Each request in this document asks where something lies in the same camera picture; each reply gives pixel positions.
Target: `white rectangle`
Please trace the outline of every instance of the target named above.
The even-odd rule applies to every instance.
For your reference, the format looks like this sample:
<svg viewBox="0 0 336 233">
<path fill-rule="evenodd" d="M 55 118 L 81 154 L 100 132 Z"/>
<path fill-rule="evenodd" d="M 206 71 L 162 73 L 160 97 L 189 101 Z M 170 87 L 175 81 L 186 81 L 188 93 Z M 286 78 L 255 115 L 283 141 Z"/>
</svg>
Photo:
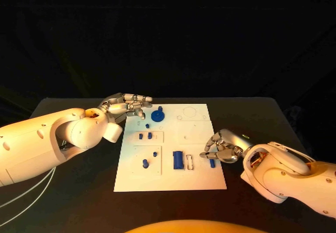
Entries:
<svg viewBox="0 0 336 233">
<path fill-rule="evenodd" d="M 154 122 L 150 114 L 163 107 L 164 120 Z M 203 152 L 205 144 L 213 135 L 212 122 L 209 118 L 208 108 L 205 104 L 154 104 L 151 108 L 144 108 L 146 120 L 139 117 L 127 117 L 123 146 L 120 152 L 120 164 L 115 179 L 115 192 L 127 191 L 164 191 L 164 190 L 206 190 L 226 189 L 222 167 L 219 160 L 215 161 L 216 167 L 211 168 L 209 159 L 199 157 Z M 139 133 L 157 133 L 157 140 L 149 143 L 139 139 Z M 180 138 L 189 135 L 193 141 Z M 157 162 L 153 160 L 151 151 L 154 147 L 160 147 L 162 159 L 162 175 L 157 173 Z M 140 153 L 134 152 L 134 148 L 141 149 Z M 183 152 L 185 170 L 173 169 L 173 151 Z M 188 170 L 188 158 L 192 155 L 193 170 Z M 143 168 L 141 159 L 149 158 L 149 168 Z"/>
</svg>

